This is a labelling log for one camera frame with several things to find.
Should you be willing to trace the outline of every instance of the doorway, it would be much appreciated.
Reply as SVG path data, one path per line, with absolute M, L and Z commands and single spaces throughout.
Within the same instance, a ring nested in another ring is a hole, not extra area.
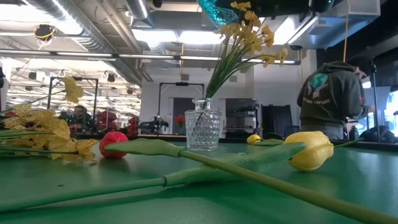
M 188 110 L 194 110 L 195 104 L 192 103 L 193 98 L 174 98 L 173 102 L 173 130 L 172 134 L 178 134 L 180 131 L 180 126 L 174 120 L 174 117 L 178 115 L 185 116 L 185 112 Z M 182 126 L 184 134 L 186 133 L 185 125 Z

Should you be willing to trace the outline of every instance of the green table surface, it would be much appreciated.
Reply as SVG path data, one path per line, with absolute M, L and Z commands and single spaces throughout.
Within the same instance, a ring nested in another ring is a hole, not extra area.
M 226 152 L 266 150 L 220 144 Z M 99 163 L 1 159 L 0 201 L 160 177 L 199 163 L 184 158 L 128 155 Z M 398 154 L 339 148 L 324 165 L 301 173 L 283 163 L 267 173 L 324 195 L 398 216 Z M 0 223 L 357 223 L 246 180 L 151 187 L 0 214 Z

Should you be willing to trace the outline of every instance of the gray hoodie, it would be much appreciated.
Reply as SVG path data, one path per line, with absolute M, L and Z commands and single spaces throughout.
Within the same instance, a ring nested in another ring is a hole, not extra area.
M 297 104 L 302 108 L 302 125 L 341 126 L 347 123 L 346 117 L 362 119 L 369 111 L 361 80 L 344 62 L 324 63 L 310 75 L 298 94 Z

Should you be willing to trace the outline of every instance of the printed logo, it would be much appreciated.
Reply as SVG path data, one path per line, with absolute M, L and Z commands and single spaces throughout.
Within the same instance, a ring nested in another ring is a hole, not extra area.
M 314 105 L 325 105 L 330 103 L 330 99 L 325 99 L 325 97 L 322 97 L 320 94 L 320 91 L 329 85 L 327 81 L 328 75 L 325 73 L 314 75 L 311 81 L 308 82 L 308 98 L 304 97 L 303 101 Z
M 319 73 L 314 75 L 311 81 L 308 83 L 308 94 L 312 95 L 313 99 L 319 97 L 320 90 L 328 86 L 328 84 L 326 83 L 327 81 L 328 75 L 325 73 Z

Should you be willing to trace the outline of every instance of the glass vase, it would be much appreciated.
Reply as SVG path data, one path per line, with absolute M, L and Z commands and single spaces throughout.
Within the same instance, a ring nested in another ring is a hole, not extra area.
M 189 150 L 214 151 L 220 136 L 221 112 L 210 109 L 212 99 L 192 100 L 195 110 L 185 112 L 187 147 Z

